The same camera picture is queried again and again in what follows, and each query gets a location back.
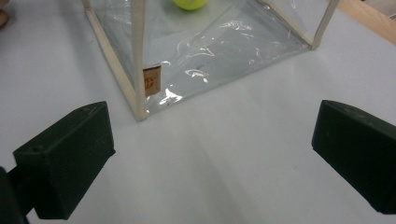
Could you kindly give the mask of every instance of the small label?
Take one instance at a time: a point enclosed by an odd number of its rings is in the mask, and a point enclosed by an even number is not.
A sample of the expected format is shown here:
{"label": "small label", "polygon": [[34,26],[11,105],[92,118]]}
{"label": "small label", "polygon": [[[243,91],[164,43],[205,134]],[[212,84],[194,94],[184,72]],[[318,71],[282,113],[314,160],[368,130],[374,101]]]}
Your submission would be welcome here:
{"label": "small label", "polygon": [[145,76],[146,96],[154,95],[161,90],[161,66],[143,69]]}

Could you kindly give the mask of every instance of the white surface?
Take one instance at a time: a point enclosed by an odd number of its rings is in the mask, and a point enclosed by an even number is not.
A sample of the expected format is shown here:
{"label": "white surface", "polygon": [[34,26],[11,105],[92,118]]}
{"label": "white surface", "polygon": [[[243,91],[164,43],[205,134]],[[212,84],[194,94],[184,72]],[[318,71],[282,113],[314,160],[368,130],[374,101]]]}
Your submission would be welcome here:
{"label": "white surface", "polygon": [[[322,99],[396,124],[396,48],[337,11],[322,46],[136,123],[83,14],[14,0],[0,31],[0,164],[106,100],[117,154],[67,223],[395,223],[310,145]],[[41,221],[35,212],[31,223]]]}

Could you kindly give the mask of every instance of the wooden edge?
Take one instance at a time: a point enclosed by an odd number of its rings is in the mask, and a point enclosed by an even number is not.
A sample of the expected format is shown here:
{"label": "wooden edge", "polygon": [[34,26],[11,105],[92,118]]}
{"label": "wooden edge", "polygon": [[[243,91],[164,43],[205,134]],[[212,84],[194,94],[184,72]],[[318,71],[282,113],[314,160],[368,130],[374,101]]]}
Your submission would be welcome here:
{"label": "wooden edge", "polygon": [[138,120],[145,119],[147,117],[147,113],[144,114],[139,113],[139,110],[137,108],[134,86],[130,82],[128,75],[123,70],[120,61],[117,58],[116,53],[114,52],[114,49],[111,47],[110,42],[108,41],[105,31],[103,30],[102,26],[99,23],[99,20],[96,18],[96,15],[93,13],[89,5],[86,5],[87,2],[88,2],[87,0],[83,0],[85,13],[87,14],[91,26],[96,34],[96,38],[98,39],[99,46],[101,47],[102,52],[104,53],[106,60],[110,65],[114,78],[119,83],[122,93],[125,96],[129,106],[132,108],[136,119]]}
{"label": "wooden edge", "polygon": [[146,105],[145,77],[143,73],[143,47],[146,20],[146,0],[131,1],[132,16],[132,54],[134,60],[134,87],[136,93],[137,114],[146,118],[148,116]]}
{"label": "wooden edge", "polygon": [[396,45],[396,21],[360,0],[341,0],[339,8],[356,21]]}
{"label": "wooden edge", "polygon": [[326,30],[326,27],[329,25],[330,19],[332,18],[332,15],[334,14],[334,11],[337,8],[339,2],[340,0],[331,0],[329,5],[327,6],[323,18],[320,21],[318,29],[315,33],[315,37],[314,37],[314,41],[312,42],[311,49],[317,49],[319,47],[321,39],[324,35],[324,31]]}

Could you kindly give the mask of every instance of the dark green block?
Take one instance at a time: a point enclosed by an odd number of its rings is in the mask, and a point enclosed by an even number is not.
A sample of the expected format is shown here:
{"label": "dark green block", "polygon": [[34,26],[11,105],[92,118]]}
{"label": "dark green block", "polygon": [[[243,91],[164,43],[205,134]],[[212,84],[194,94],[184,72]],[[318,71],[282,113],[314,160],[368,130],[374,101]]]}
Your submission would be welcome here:
{"label": "dark green block", "polygon": [[396,214],[396,127],[354,106],[322,101],[314,150],[370,205]]}
{"label": "dark green block", "polygon": [[115,153],[106,102],[74,110],[14,152],[44,219],[68,219]]}

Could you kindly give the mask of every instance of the yellow tennis ball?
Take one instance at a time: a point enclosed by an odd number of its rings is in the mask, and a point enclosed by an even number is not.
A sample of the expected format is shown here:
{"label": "yellow tennis ball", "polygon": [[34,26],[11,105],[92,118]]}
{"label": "yellow tennis ball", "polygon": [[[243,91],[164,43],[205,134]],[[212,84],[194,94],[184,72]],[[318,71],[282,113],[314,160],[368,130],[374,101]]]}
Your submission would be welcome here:
{"label": "yellow tennis ball", "polygon": [[203,7],[207,0],[173,0],[173,2],[185,10],[195,10]]}

